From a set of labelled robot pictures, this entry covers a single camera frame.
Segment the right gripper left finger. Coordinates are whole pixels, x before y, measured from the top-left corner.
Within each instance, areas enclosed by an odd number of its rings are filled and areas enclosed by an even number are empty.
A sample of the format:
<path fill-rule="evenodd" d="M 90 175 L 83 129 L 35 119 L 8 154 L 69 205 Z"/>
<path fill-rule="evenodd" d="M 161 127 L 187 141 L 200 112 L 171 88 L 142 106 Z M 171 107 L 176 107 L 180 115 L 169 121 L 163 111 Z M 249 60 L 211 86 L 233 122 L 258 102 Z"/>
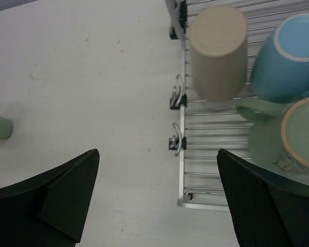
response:
<path fill-rule="evenodd" d="M 0 246 L 75 246 L 81 241 L 100 154 L 89 150 L 0 188 Z"/>

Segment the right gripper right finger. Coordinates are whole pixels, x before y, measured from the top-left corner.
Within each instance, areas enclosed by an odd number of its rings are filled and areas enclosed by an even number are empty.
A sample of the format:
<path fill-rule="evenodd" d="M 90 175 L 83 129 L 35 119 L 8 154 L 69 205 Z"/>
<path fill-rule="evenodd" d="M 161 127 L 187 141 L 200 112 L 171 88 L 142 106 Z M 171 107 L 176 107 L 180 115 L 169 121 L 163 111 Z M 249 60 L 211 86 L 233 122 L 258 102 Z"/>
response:
<path fill-rule="evenodd" d="M 220 149 L 217 165 L 239 246 L 309 246 L 309 186 Z"/>

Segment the beige tall cup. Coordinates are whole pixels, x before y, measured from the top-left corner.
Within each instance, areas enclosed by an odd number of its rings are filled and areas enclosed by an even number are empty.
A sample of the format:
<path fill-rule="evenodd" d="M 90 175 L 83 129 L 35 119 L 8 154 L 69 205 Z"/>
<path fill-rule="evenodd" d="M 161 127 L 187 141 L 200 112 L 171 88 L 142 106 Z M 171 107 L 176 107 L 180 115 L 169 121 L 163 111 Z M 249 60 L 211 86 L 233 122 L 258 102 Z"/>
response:
<path fill-rule="evenodd" d="M 211 102 L 229 101 L 247 81 L 248 22 L 230 5 L 202 11 L 189 33 L 192 83 Z"/>

